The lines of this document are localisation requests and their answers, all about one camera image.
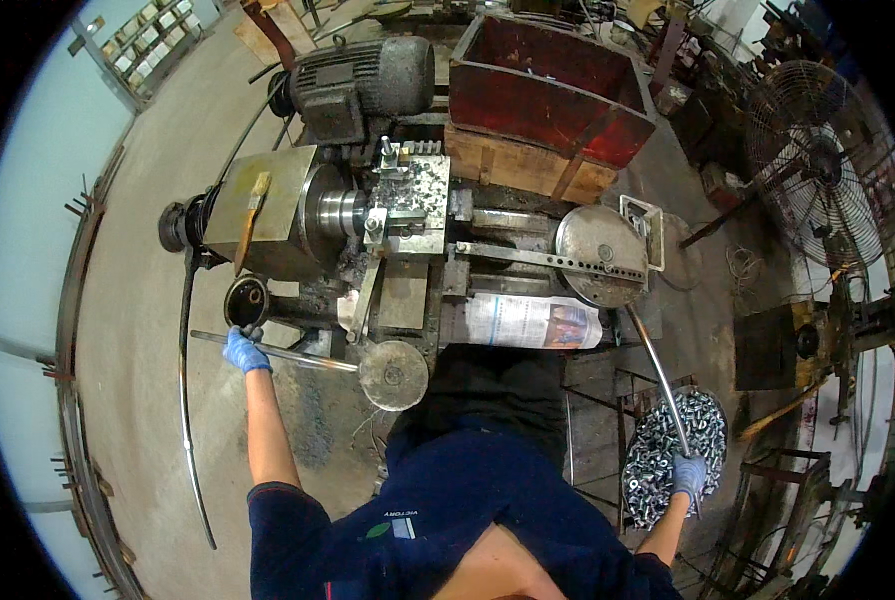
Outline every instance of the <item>metal rod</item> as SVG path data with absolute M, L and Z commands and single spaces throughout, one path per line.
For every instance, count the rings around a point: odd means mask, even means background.
M 654 343 L 651 342 L 651 336 L 648 335 L 647 327 L 645 327 L 641 317 L 638 316 L 638 311 L 635 310 L 634 305 L 627 304 L 625 308 L 627 308 L 628 316 L 631 317 L 634 329 L 637 330 L 637 335 L 640 336 L 640 341 L 644 343 L 647 355 L 651 359 L 651 365 L 654 366 L 654 373 L 657 374 L 657 383 L 660 386 L 660 389 L 664 391 L 664 400 L 667 402 L 667 408 L 671 411 L 674 428 L 677 429 L 678 440 L 681 442 L 681 454 L 683 454 L 684 458 L 691 458 L 691 448 L 688 446 L 688 434 L 685 433 L 685 424 L 681 420 L 681 413 L 678 412 L 677 404 L 674 403 L 674 394 L 671 393 L 668 376 L 665 375 L 665 370 L 661 366 L 661 359 L 658 358 L 658 353 L 654 349 Z
M 318 17 L 318 6 L 314 0 L 306 0 L 307 7 L 310 9 L 311 18 L 314 19 L 314 31 L 321 29 L 321 19 Z
M 250 78 L 248 79 L 248 85 L 253 84 L 260 78 L 262 78 L 265 75 L 267 75 L 268 73 L 270 73 L 272 71 L 272 69 L 274 69 L 274 67 L 276 67 L 276 66 L 281 66 L 281 63 L 280 62 L 272 62 L 271 64 L 267 65 L 266 67 L 264 67 L 257 73 L 251 75 Z
M 201 516 L 201 525 L 207 536 L 207 544 L 211 550 L 217 550 L 208 512 L 201 496 L 201 483 L 198 480 L 198 469 L 194 464 L 194 441 L 191 439 L 191 417 L 188 410 L 188 324 L 191 318 L 191 292 L 194 289 L 194 274 L 198 270 L 199 257 L 193 247 L 189 247 L 184 255 L 184 288 L 180 299 L 180 328 L 177 339 L 177 391 L 180 398 L 180 435 L 183 439 L 184 457 L 187 460 L 187 474 L 191 478 L 191 488 Z
M 330 37 L 333 36 L 334 34 L 336 34 L 336 33 L 338 33 L 339 31 L 341 31 L 342 29 L 348 29 L 349 27 L 351 27 L 351 26 L 354 25 L 355 23 L 360 23 L 361 21 L 363 21 L 363 20 L 366 19 L 366 18 L 368 18 L 368 15 L 367 15 L 367 14 L 362 14 L 362 15 L 360 15 L 360 16 L 356 16 L 355 18 L 350 19 L 350 20 L 347 21 L 344 25 L 338 25 L 338 26 L 335 27 L 334 29 L 324 31 L 323 33 L 321 33 L 321 34 L 318 35 L 317 37 L 314 37 L 314 43 L 321 42 L 321 40 L 323 40 L 324 38 L 330 38 Z
M 197 338 L 199 340 L 206 340 L 208 342 L 216 342 L 218 344 L 226 344 L 228 342 L 228 338 L 226 336 L 218 335 L 216 333 L 208 333 L 207 331 L 198 331 L 197 329 L 191 329 L 191 337 Z M 277 358 L 283 358 L 285 360 L 291 360 L 309 367 L 333 369 L 334 371 L 343 371 L 345 373 L 356 373 L 358 371 L 358 365 L 346 363 L 340 360 L 334 360 L 334 358 L 323 358 L 321 356 L 315 356 L 313 354 L 302 354 L 300 352 L 289 350 L 286 347 L 270 345 L 268 343 L 255 343 L 254 347 L 264 354 L 276 356 Z
M 709 222 L 708 224 L 704 225 L 703 227 L 701 227 L 694 233 L 690 234 L 690 236 L 687 237 L 686 239 L 683 239 L 683 240 L 681 240 L 681 242 L 678 242 L 678 248 L 681 250 L 684 250 L 685 248 L 692 246 L 694 244 L 694 242 L 698 241 L 699 239 L 708 237 L 709 235 L 713 234 L 714 232 L 720 230 L 721 226 L 724 225 L 725 223 L 727 223 L 732 217 L 734 217 L 735 215 L 740 213 L 742 210 L 745 210 L 748 207 L 750 207 L 751 205 L 753 205 L 753 203 L 755 202 L 755 200 L 757 198 L 758 197 L 754 194 L 748 195 L 747 198 L 742 199 L 742 201 L 735 204 L 727 212 L 721 213 L 721 215 L 719 217 L 717 217 L 713 221 Z
M 570 485 L 574 487 L 574 434 L 571 430 L 571 395 L 564 394 L 564 412 L 567 414 L 567 463 L 570 468 Z
M 277 152 L 279 148 L 281 148 L 281 142 L 285 139 L 285 134 L 287 134 L 287 128 L 291 124 L 291 117 L 287 117 L 284 119 L 284 126 L 280 128 L 280 133 L 277 134 L 277 139 L 273 140 L 273 146 L 271 147 L 271 152 Z
M 601 40 L 601 32 L 595 29 L 595 19 L 591 18 L 591 13 L 588 12 L 588 7 L 585 6 L 584 0 L 578 0 L 578 3 L 581 5 L 581 10 L 584 11 L 584 16 L 587 18 L 587 24 L 590 25 L 590 34 L 597 38 L 598 43 L 603 44 L 604 42 Z

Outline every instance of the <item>metal screw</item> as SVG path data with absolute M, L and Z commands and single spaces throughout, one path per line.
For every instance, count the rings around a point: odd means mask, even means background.
M 405 373 L 394 365 L 388 365 L 384 369 L 384 383 L 388 385 L 400 385 L 405 380 Z

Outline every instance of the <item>curved metal rod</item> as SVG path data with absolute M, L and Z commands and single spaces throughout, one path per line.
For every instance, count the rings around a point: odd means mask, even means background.
M 241 133 L 237 143 L 234 144 L 233 150 L 231 150 L 230 154 L 227 156 L 227 160 L 225 160 L 221 173 L 217 175 L 217 180 L 214 182 L 215 188 L 221 186 L 221 182 L 224 180 L 225 174 L 228 173 L 231 163 L 235 161 L 235 156 L 244 144 L 244 140 L 248 138 L 251 129 L 254 128 L 258 119 L 262 116 L 262 113 L 264 113 L 264 109 L 267 107 L 268 102 L 271 101 L 271 98 L 274 97 L 277 91 L 278 88 L 275 87 L 268 92 L 264 103 L 262 103 L 261 107 L 253 117 L 251 117 L 248 126 L 244 128 L 244 132 Z M 205 206 L 203 210 L 207 210 L 207 214 L 210 216 L 211 211 L 214 210 L 214 200 L 211 200 L 211 206 Z M 177 328 L 177 392 L 180 404 L 180 435 L 183 439 L 184 458 L 187 461 L 187 472 L 191 478 L 191 488 L 194 490 L 194 499 L 198 503 L 198 513 L 201 515 L 201 525 L 204 528 L 204 534 L 207 536 L 207 543 L 210 545 L 211 550 L 217 550 L 217 544 L 214 543 L 214 534 L 211 530 L 211 523 L 208 522 L 208 512 L 205 510 L 205 501 L 201 496 L 201 484 L 198 481 L 198 469 L 194 463 L 194 441 L 191 439 L 191 419 L 188 410 L 188 326 L 191 319 L 191 293 L 194 290 L 194 274 L 197 272 L 198 267 L 200 267 L 199 263 L 199 250 L 189 246 L 184 251 L 184 288 L 180 297 L 180 324 Z
M 640 341 L 644 343 L 647 355 L 650 357 L 651 364 L 654 366 L 654 373 L 657 374 L 657 385 L 664 391 L 664 400 L 667 402 L 667 408 L 670 409 L 671 417 L 674 419 L 674 428 L 677 429 L 678 432 L 678 441 L 681 442 L 681 454 L 683 454 L 685 458 L 691 458 L 691 448 L 688 446 L 688 434 L 685 432 L 685 424 L 681 420 L 681 413 L 678 412 L 677 404 L 674 403 L 674 394 L 671 393 L 668 377 L 665 375 L 665 370 L 661 366 L 661 359 L 658 358 L 658 353 L 654 349 L 654 343 L 651 342 L 651 336 L 647 334 L 647 327 L 645 327 L 641 317 L 638 316 L 638 311 L 635 310 L 634 305 L 627 304 L 625 308 L 627 308 L 628 316 L 631 317 L 631 322 L 633 323 L 633 328 L 637 330 L 637 335 L 640 336 Z
M 193 247 L 184 253 L 184 290 L 180 297 L 180 328 L 177 336 L 177 390 L 180 397 L 180 435 L 183 438 L 184 456 L 187 459 L 187 473 L 191 477 L 194 499 L 198 503 L 201 525 L 207 536 L 211 550 L 217 550 L 205 501 L 201 497 L 201 484 L 198 482 L 198 469 L 194 465 L 194 441 L 191 439 L 191 419 L 188 410 L 188 325 L 191 318 L 191 292 L 194 289 L 194 274 L 198 270 L 198 256 Z

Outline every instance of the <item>metal box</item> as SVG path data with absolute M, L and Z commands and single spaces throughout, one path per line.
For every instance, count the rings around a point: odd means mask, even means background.
M 658 118 L 642 68 L 620 48 L 576 33 L 479 15 L 451 54 L 451 123 L 570 158 L 585 129 L 613 112 L 580 153 L 622 168 L 654 133 Z
M 321 275 L 320 265 L 303 248 L 297 219 L 317 146 L 301 146 L 238 158 L 230 165 L 204 232 L 203 244 L 234 262 L 251 188 L 263 171 L 271 187 L 254 221 L 244 268 L 282 282 L 306 282 Z

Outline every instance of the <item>worker's left hand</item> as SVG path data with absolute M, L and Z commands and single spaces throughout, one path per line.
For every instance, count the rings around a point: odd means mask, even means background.
M 674 453 L 674 489 L 671 496 L 684 492 L 691 504 L 697 507 L 697 499 L 704 489 L 704 480 L 708 476 L 708 463 L 703 456 L 685 458 L 680 452 Z
M 245 331 L 235 325 L 227 331 L 227 343 L 224 344 L 221 355 L 244 375 L 254 369 L 273 371 L 267 355 L 255 346 L 255 342 L 261 342 L 262 335 L 264 331 L 260 327 Z

